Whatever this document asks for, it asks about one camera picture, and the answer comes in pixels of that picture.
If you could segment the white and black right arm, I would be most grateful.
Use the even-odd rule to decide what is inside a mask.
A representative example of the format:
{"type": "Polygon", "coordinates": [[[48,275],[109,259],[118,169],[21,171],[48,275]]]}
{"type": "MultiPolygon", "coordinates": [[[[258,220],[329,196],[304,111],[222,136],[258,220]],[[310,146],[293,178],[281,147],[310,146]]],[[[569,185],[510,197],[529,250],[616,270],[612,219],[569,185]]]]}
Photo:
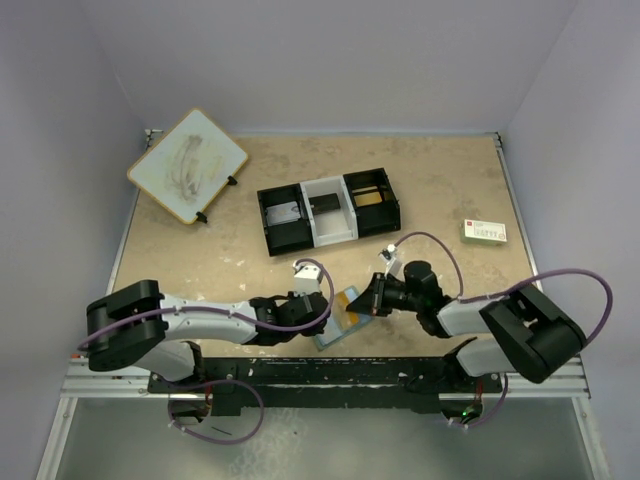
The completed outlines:
{"type": "Polygon", "coordinates": [[[426,261],[407,263],[403,274],[400,280],[375,273],[346,310],[375,317],[412,312],[427,334],[442,339],[486,334],[486,339],[470,339],[448,354],[452,361],[444,376],[456,391],[469,390],[490,373],[515,372],[540,384],[587,346],[577,323],[533,285],[497,299],[464,303],[443,293],[426,261]]]}

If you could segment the green leather card holder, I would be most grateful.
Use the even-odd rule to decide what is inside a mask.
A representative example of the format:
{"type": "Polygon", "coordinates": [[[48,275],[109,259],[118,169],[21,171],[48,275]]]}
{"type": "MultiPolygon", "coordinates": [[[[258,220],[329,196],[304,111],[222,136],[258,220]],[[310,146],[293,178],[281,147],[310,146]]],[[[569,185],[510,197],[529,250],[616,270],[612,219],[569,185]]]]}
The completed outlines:
{"type": "Polygon", "coordinates": [[[349,286],[334,296],[331,315],[323,332],[313,337],[318,351],[330,348],[373,321],[370,315],[354,313],[346,309],[359,295],[360,292],[355,286],[349,286]]]}

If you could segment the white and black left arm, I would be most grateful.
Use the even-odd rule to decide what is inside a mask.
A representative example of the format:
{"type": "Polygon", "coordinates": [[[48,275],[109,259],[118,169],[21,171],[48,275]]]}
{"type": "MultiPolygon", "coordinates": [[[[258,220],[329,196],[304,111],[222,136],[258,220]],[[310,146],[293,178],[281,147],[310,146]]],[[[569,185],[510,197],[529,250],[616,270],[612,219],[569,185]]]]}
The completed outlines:
{"type": "Polygon", "coordinates": [[[328,285],[328,296],[319,284],[296,281],[285,295],[221,304],[190,302],[141,280],[89,304],[78,349],[94,372],[137,366],[194,392],[206,378],[197,340],[272,347],[314,336],[331,313],[335,288],[328,285]]]}

